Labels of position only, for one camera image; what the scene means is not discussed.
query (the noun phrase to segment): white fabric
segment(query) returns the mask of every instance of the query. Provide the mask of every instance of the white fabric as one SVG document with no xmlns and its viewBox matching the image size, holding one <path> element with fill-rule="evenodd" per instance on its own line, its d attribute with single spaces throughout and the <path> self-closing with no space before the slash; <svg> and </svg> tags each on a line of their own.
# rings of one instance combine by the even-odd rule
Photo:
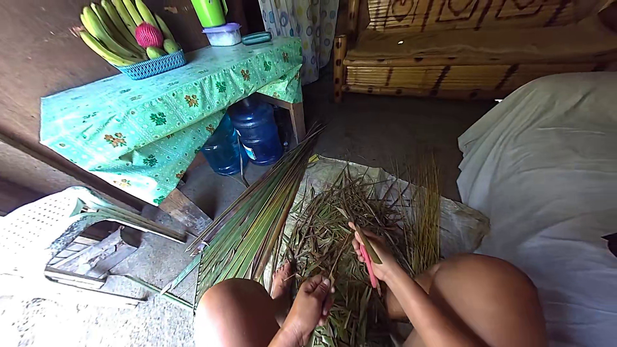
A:
<svg viewBox="0 0 617 347">
<path fill-rule="evenodd" d="M 319 78 L 330 60 L 339 0 L 260 0 L 263 26 L 272 36 L 302 40 L 302 85 Z"/>
<path fill-rule="evenodd" d="M 462 200 L 487 215 L 478 253 L 539 290 L 550 346 L 617 346 L 617 73 L 522 86 L 458 138 Z"/>
</svg>

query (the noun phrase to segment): concrete floor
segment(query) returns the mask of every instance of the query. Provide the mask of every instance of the concrete floor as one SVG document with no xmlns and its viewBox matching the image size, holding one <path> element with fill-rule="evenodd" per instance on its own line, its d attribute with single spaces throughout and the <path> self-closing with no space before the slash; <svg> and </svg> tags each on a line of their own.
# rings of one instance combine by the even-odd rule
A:
<svg viewBox="0 0 617 347">
<path fill-rule="evenodd" d="M 396 172 L 418 151 L 436 154 L 442 194 L 459 200 L 456 187 L 462 154 L 457 137 L 494 105 L 493 102 L 443 101 L 345 94 L 342 104 L 332 102 L 331 77 L 304 88 L 307 126 L 327 124 L 315 152 Z M 250 165 L 246 178 L 255 181 L 267 168 Z M 212 172 L 208 165 L 187 176 L 181 190 L 204 212 L 216 218 L 244 190 L 230 177 Z M 163 217 L 173 226 L 174 221 Z M 163 286 L 190 261 L 180 245 L 146 234 L 142 246 L 116 266 L 115 274 L 132 274 Z M 173 292 L 192 302 L 195 273 Z M 61 302 L 4 295 L 0 291 L 0 330 L 7 331 L 7 346 L 193 346 L 191 312 L 147 294 L 124 278 L 111 278 L 110 288 L 125 295 L 148 296 L 136 309 L 100 307 L 93 303 Z"/>
</svg>

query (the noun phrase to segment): purple container lid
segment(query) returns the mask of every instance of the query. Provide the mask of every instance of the purple container lid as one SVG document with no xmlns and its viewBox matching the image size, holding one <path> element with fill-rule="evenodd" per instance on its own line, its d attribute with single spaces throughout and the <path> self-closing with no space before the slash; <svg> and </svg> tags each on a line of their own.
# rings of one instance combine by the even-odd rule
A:
<svg viewBox="0 0 617 347">
<path fill-rule="evenodd" d="M 201 32 L 203 32 L 204 34 L 228 33 L 230 31 L 236 31 L 238 29 L 240 29 L 240 24 L 227 23 L 227 24 L 219 25 L 218 27 L 204 28 Z"/>
</svg>

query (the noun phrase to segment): green floral tablecloth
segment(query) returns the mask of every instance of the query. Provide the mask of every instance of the green floral tablecloth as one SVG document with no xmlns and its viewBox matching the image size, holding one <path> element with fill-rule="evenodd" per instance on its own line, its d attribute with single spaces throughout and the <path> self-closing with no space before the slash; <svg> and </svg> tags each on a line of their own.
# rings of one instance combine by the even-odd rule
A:
<svg viewBox="0 0 617 347">
<path fill-rule="evenodd" d="M 120 74 L 41 99 L 41 143 L 159 205 L 231 104 L 259 92 L 301 102 L 297 38 L 187 53 L 145 80 Z"/>
</svg>

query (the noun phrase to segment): white sheet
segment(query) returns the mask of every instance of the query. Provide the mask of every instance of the white sheet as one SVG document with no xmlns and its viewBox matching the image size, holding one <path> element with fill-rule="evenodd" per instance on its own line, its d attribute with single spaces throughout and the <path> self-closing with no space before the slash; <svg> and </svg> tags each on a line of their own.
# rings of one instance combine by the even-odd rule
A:
<svg viewBox="0 0 617 347">
<path fill-rule="evenodd" d="M 462 200 L 487 215 L 478 253 L 539 290 L 551 346 L 617 346 L 617 73 L 522 86 L 458 138 Z"/>
</svg>

